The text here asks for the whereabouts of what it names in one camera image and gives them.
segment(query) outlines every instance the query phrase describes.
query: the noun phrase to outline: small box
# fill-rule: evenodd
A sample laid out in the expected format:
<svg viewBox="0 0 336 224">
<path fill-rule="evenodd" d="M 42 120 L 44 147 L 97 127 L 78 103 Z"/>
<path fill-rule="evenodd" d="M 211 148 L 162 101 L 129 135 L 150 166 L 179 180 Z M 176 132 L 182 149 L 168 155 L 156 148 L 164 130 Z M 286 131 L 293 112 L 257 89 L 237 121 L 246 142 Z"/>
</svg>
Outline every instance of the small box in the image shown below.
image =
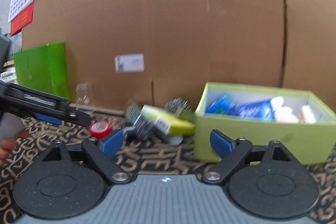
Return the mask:
<svg viewBox="0 0 336 224">
<path fill-rule="evenodd" d="M 14 62 L 19 85 L 70 100 L 63 42 L 16 52 Z"/>
<path fill-rule="evenodd" d="M 246 104 L 283 96 L 284 105 L 299 117 L 301 107 L 310 105 L 317 123 L 278 123 L 237 116 L 205 114 L 221 95 L 228 94 L 235 104 Z M 209 135 L 218 129 L 231 139 L 245 137 L 254 145 L 281 141 L 304 165 L 324 162 L 336 142 L 336 114 L 312 92 L 253 85 L 207 83 L 195 111 L 194 157 L 202 161 L 220 161 L 210 147 Z"/>
</svg>

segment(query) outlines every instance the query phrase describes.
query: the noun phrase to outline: finger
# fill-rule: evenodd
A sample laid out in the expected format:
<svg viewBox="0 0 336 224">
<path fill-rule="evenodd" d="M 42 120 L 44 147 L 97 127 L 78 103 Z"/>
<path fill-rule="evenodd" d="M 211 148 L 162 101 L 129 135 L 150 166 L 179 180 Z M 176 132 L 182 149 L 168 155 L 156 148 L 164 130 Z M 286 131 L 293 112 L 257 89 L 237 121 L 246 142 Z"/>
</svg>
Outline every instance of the finger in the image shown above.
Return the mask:
<svg viewBox="0 0 336 224">
<path fill-rule="evenodd" d="M 0 160 L 6 160 L 9 158 L 9 151 L 3 148 L 0 148 Z"/>
<path fill-rule="evenodd" d="M 3 138 L 0 142 L 0 146 L 3 147 L 4 149 L 12 151 L 16 147 L 15 139 L 13 139 L 13 138 Z"/>
<path fill-rule="evenodd" d="M 20 132 L 15 134 L 16 138 L 26 139 L 30 136 L 29 131 L 27 129 L 23 129 Z"/>
</svg>

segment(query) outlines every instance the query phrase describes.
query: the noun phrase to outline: open box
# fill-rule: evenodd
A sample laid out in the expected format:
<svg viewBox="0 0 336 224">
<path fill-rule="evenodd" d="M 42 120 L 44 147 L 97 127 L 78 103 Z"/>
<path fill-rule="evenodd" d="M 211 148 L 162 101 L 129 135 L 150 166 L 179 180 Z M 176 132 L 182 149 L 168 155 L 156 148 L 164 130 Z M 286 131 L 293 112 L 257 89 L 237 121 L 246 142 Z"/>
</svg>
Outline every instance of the open box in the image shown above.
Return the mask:
<svg viewBox="0 0 336 224">
<path fill-rule="evenodd" d="M 284 106 L 291 107 L 297 117 L 303 105 L 310 105 L 317 123 L 278 123 L 205 114 L 205 110 L 223 94 L 229 95 L 235 104 L 283 96 Z M 336 114 L 312 92 L 303 90 L 207 83 L 195 114 L 194 157 L 199 160 L 220 160 L 210 147 L 209 135 L 213 129 L 218 129 L 232 139 L 245 137 L 256 145 L 267 145 L 270 140 L 279 140 L 305 165 L 324 162 L 336 142 Z"/>
</svg>

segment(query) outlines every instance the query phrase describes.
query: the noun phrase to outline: white label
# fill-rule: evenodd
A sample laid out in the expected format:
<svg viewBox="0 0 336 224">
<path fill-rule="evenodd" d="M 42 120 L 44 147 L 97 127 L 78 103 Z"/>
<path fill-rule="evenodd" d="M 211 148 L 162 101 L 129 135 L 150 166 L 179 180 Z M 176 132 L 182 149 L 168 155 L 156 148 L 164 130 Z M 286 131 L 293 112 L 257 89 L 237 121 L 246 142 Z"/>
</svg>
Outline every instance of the white label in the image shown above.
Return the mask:
<svg viewBox="0 0 336 224">
<path fill-rule="evenodd" d="M 171 181 L 171 178 L 165 177 L 164 179 L 161 179 L 161 180 L 165 183 L 168 183 L 169 181 Z"/>
<path fill-rule="evenodd" d="M 155 121 L 155 125 L 158 129 L 160 129 L 164 134 L 168 134 L 170 129 L 170 124 L 162 120 L 160 117 L 158 117 Z"/>
<path fill-rule="evenodd" d="M 143 72 L 143 54 L 117 55 L 114 59 L 115 72 Z"/>
<path fill-rule="evenodd" d="M 39 102 L 41 104 L 49 105 L 49 106 L 55 106 L 56 105 L 53 102 L 49 102 L 49 101 L 43 100 L 41 98 L 31 96 L 29 94 L 24 94 L 23 97 L 26 98 L 26 99 L 29 99 L 29 100 L 33 100 L 35 102 Z"/>
</svg>

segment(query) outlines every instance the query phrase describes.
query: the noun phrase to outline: cardboard box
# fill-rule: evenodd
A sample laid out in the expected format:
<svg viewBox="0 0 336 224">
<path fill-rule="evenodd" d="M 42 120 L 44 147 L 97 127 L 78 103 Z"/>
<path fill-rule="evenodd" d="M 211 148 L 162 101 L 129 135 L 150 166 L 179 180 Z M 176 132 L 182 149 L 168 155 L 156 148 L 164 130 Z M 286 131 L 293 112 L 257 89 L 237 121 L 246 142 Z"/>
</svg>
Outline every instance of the cardboard box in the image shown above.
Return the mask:
<svg viewBox="0 0 336 224">
<path fill-rule="evenodd" d="M 318 123 L 278 123 L 237 116 L 204 114 L 221 95 L 228 94 L 236 104 L 245 104 L 283 96 L 284 105 L 299 116 L 303 105 L 310 105 Z M 267 88 L 251 85 L 207 83 L 196 114 L 194 157 L 202 161 L 219 161 L 210 146 L 210 132 L 217 129 L 236 139 L 245 137 L 255 145 L 281 141 L 304 165 L 324 162 L 336 141 L 336 114 L 312 92 Z"/>
<path fill-rule="evenodd" d="M 180 95 L 196 106 L 207 81 L 280 85 L 284 0 L 35 0 L 22 46 L 54 41 L 73 99 L 91 83 L 97 107 Z M 115 72 L 117 55 L 141 53 L 144 72 Z"/>
<path fill-rule="evenodd" d="M 286 0 L 283 87 L 314 92 L 336 111 L 336 0 Z"/>
</svg>

